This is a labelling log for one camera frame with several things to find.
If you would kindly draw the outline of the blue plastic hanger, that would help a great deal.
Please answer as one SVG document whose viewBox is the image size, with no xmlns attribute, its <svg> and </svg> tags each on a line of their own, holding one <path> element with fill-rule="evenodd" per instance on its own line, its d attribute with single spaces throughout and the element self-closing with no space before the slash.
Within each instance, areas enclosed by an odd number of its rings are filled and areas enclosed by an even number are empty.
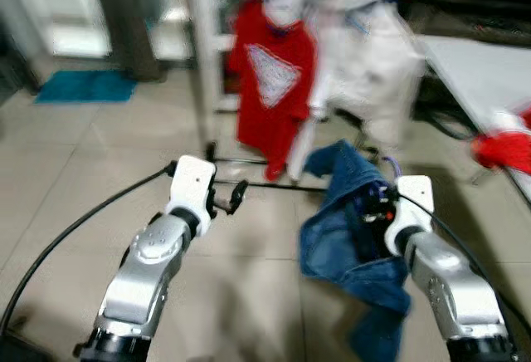
<svg viewBox="0 0 531 362">
<path fill-rule="evenodd" d="M 363 33 L 369 33 L 367 13 L 378 4 L 393 4 L 396 0 L 353 0 L 341 2 L 340 13 L 343 21 Z"/>
</svg>

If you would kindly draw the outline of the blue denim jeans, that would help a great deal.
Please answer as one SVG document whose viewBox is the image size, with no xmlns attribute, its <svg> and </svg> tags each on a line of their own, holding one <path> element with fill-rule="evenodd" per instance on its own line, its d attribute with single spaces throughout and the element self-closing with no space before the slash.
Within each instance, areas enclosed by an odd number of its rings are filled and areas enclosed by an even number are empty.
<svg viewBox="0 0 531 362">
<path fill-rule="evenodd" d="M 318 211 L 300 227 L 300 270 L 368 306 L 348 333 L 348 345 L 361 362 L 396 362 L 411 309 L 403 287 L 408 268 L 394 255 L 359 259 L 355 252 L 355 198 L 363 190 L 387 186 L 387 180 L 346 139 L 309 154 L 304 171 L 329 177 L 329 186 Z"/>
</svg>

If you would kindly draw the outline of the large white table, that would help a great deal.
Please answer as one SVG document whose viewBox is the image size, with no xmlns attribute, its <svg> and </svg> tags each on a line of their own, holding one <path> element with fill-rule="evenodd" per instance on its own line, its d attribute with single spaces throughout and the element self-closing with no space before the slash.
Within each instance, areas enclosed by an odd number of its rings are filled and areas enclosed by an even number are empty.
<svg viewBox="0 0 531 362">
<path fill-rule="evenodd" d="M 519 112 L 530 108 L 530 48 L 442 36 L 422 35 L 417 40 L 431 69 L 480 134 L 494 110 Z M 493 170 L 504 174 L 523 201 L 531 205 L 530 175 L 508 168 Z"/>
</svg>

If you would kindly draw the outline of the red knit sweater white stripes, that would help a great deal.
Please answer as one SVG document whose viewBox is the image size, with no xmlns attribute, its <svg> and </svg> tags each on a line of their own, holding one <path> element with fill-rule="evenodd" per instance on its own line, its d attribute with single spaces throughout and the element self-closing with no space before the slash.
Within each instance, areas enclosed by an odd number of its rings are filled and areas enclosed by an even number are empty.
<svg viewBox="0 0 531 362">
<path fill-rule="evenodd" d="M 531 109 L 494 109 L 488 126 L 471 142 L 473 158 L 487 169 L 508 168 L 531 175 Z"/>
</svg>

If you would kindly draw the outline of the teal floor mat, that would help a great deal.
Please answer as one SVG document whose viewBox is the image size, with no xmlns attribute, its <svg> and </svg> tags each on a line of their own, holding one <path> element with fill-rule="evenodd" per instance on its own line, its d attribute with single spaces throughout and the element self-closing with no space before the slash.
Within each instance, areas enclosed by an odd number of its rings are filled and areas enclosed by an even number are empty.
<svg viewBox="0 0 531 362">
<path fill-rule="evenodd" d="M 35 104 L 125 103 L 137 82 L 117 70 L 57 71 L 35 97 Z"/>
</svg>

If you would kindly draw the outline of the red printed t-shirt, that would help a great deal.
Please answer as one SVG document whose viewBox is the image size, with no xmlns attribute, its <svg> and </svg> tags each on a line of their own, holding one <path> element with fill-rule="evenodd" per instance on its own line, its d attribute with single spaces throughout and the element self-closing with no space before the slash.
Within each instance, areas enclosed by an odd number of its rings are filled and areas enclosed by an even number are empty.
<svg viewBox="0 0 531 362">
<path fill-rule="evenodd" d="M 227 69 L 239 80 L 236 139 L 265 157 L 263 177 L 273 183 L 285 171 L 295 137 L 310 115 L 316 45 L 299 19 L 288 36 L 273 38 L 264 16 L 262 0 L 240 5 Z"/>
</svg>

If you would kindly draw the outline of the silver clothes rack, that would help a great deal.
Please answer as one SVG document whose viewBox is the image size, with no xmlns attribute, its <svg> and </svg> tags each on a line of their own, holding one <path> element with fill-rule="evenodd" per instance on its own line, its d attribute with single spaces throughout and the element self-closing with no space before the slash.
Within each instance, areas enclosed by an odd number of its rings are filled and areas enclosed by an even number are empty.
<svg viewBox="0 0 531 362">
<path fill-rule="evenodd" d="M 223 169 L 236 165 L 261 166 L 268 162 L 263 159 L 228 157 L 217 152 L 216 118 L 223 113 L 235 113 L 236 107 L 222 103 L 224 96 L 224 60 L 223 53 L 231 50 L 234 39 L 220 28 L 219 0 L 187 0 L 190 19 L 186 33 L 190 42 L 190 66 L 194 96 L 198 101 L 197 123 L 200 125 L 202 157 L 217 166 L 217 183 L 237 184 L 236 179 L 224 179 Z"/>
</svg>

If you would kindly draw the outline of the white hanging garment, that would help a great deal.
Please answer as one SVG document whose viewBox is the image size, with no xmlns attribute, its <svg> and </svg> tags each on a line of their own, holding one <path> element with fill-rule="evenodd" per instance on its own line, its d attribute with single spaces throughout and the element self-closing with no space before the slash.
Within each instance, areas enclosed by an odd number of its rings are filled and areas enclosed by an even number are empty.
<svg viewBox="0 0 531 362">
<path fill-rule="evenodd" d="M 310 0 L 309 31 L 316 45 L 309 118 L 290 149 L 285 175 L 300 181 L 314 149 L 316 125 L 342 110 L 360 119 L 361 131 L 384 156 L 401 154 L 412 104 L 426 69 L 425 56 L 394 2 L 367 13 L 369 33 L 343 21 L 341 2 Z"/>
</svg>

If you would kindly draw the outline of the glass door aluminium frame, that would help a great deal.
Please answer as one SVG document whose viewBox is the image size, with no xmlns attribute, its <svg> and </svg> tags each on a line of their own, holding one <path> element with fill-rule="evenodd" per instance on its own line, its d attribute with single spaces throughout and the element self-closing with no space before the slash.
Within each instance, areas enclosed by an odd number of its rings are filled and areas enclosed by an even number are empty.
<svg viewBox="0 0 531 362">
<path fill-rule="evenodd" d="M 110 54 L 98 0 L 14 0 L 29 20 L 31 39 L 61 57 L 103 58 Z"/>
</svg>

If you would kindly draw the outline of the purple plastic hanger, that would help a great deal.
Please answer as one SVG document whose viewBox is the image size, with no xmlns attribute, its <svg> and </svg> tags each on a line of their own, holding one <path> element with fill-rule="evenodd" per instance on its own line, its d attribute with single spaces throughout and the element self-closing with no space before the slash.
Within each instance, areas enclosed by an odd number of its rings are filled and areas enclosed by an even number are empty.
<svg viewBox="0 0 531 362">
<path fill-rule="evenodd" d="M 388 202 L 397 203 L 398 200 L 401 199 L 401 190 L 399 190 L 397 184 L 399 177 L 402 176 L 401 165 L 391 156 L 384 156 L 382 157 L 382 160 L 390 165 L 394 179 L 387 186 L 381 187 L 380 192 L 382 192 L 382 196 L 384 196 Z"/>
<path fill-rule="evenodd" d="M 268 16 L 263 17 L 263 22 L 265 22 L 265 27 L 268 28 L 268 31 L 273 38 L 282 38 L 288 36 L 289 33 L 292 33 L 293 29 L 297 27 L 297 24 L 299 24 L 299 21 L 288 24 L 278 24 Z"/>
</svg>

